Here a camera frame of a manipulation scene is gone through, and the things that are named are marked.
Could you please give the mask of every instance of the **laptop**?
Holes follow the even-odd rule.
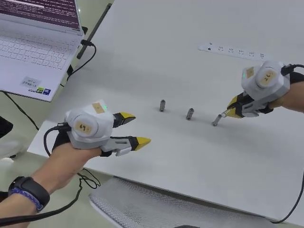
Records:
[[[0,0],[0,91],[51,102],[84,38],[76,0]]]

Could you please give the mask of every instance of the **hand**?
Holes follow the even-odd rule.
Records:
[[[304,82],[291,84],[287,94],[269,104],[269,108],[281,106],[293,111],[304,112]]]
[[[90,159],[100,155],[100,149],[78,150],[71,143],[65,143],[52,152],[32,178],[52,194],[65,187]]]

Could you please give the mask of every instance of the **table surface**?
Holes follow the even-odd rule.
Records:
[[[137,117],[113,136],[152,142],[126,156],[95,158],[88,168],[272,219],[285,217],[301,187],[303,114],[279,108],[213,127],[218,113],[242,92],[242,69],[260,63],[198,46],[221,43],[303,63],[302,6],[300,0],[288,8],[276,0],[116,0],[93,38],[96,57],[71,77],[28,151],[46,156],[47,129],[63,121],[66,111],[104,99],[113,113]],[[79,64],[92,53],[88,49]],[[191,107],[193,119],[186,121]],[[50,148],[55,137],[49,136]],[[287,221],[303,226],[303,210],[302,200]]]

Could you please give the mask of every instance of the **number label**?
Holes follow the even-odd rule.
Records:
[[[261,80],[261,84],[267,86],[275,77],[276,73],[272,70],[268,70]]]
[[[85,134],[90,134],[91,131],[92,131],[92,127],[91,126],[89,126],[89,125],[87,125],[87,124],[85,124],[85,123],[83,123],[81,121],[78,121],[76,123],[75,128],[76,128],[76,130],[79,130],[79,131],[81,131],[81,132],[83,132]]]

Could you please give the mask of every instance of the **laptop sticker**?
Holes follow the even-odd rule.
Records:
[[[39,84],[41,83],[40,80],[37,80],[37,79],[34,79],[34,78],[31,78],[31,77],[25,77],[23,79],[23,81],[21,82],[21,85],[22,86],[25,86],[29,89],[37,89]]]
[[[50,89],[45,89],[43,91],[43,95],[49,95],[51,93],[51,90]]]
[[[44,88],[39,87],[36,91],[36,93],[41,94],[43,93]]]

